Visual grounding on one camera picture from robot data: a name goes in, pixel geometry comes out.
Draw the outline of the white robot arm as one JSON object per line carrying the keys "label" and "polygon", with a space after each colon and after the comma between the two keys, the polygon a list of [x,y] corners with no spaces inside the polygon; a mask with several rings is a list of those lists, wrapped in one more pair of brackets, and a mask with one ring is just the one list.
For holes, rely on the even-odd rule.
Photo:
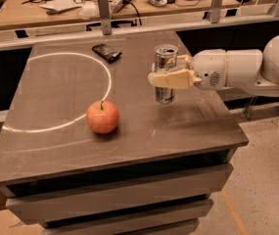
{"label": "white robot arm", "polygon": [[237,88],[255,96],[279,97],[279,35],[263,50],[205,50],[180,55],[170,70],[152,67],[149,82],[155,87],[203,90]]}

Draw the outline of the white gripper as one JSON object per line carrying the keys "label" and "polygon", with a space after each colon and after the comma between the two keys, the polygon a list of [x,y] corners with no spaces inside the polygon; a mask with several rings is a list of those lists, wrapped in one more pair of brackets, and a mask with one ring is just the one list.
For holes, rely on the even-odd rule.
{"label": "white gripper", "polygon": [[205,50],[193,57],[179,55],[179,70],[151,72],[149,82],[159,88],[188,89],[196,86],[204,90],[220,90],[226,83],[226,52],[222,49]]}

